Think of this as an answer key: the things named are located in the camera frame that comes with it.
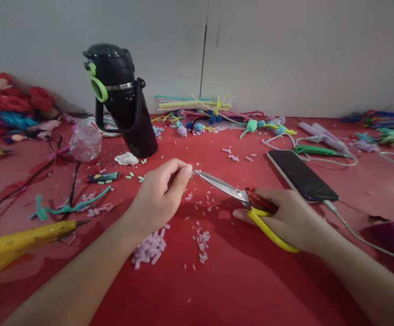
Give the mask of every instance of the plastic bottle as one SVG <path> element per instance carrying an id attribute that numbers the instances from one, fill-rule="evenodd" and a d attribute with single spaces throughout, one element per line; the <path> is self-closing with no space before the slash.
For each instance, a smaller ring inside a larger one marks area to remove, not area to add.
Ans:
<path id="1" fill-rule="evenodd" d="M 81 162 L 94 160 L 102 149 L 102 136 L 93 118 L 78 122 L 70 139 L 70 154 Z"/>

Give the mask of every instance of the green plastic ring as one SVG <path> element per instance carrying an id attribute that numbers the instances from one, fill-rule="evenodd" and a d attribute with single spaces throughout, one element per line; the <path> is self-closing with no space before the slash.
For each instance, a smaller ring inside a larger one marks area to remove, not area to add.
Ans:
<path id="1" fill-rule="evenodd" d="M 90 70 L 86 70 L 90 77 L 96 77 L 96 65 L 92 62 L 88 64 Z"/>
<path id="2" fill-rule="evenodd" d="M 108 99 L 108 92 L 106 91 L 105 86 L 103 86 L 102 82 L 96 77 L 91 77 L 90 82 L 97 99 L 104 103 Z"/>

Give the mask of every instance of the smartphone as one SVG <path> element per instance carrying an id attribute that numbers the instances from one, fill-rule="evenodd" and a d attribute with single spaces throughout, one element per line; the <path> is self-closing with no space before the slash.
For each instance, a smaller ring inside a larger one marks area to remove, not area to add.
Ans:
<path id="1" fill-rule="evenodd" d="M 266 155 L 289 186 L 306 201 L 339 200 L 339 196 L 294 152 L 270 150 Z"/>

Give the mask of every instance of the yellow glue gun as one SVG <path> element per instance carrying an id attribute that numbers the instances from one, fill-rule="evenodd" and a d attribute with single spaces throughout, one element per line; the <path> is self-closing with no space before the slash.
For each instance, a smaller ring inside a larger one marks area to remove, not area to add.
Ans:
<path id="1" fill-rule="evenodd" d="M 0 237 L 0 271 L 30 250 L 59 240 L 90 221 L 62 221 Z"/>

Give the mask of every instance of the fingernail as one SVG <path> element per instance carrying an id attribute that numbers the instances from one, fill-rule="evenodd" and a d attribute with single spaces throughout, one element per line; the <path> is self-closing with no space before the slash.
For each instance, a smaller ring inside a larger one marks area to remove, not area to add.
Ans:
<path id="1" fill-rule="evenodd" d="M 243 220 L 245 218 L 244 213 L 240 210 L 234 210 L 232 215 L 240 220 Z"/>
<path id="2" fill-rule="evenodd" d="M 183 168 L 183 173 L 189 177 L 192 174 L 192 165 L 187 164 L 186 167 Z"/>

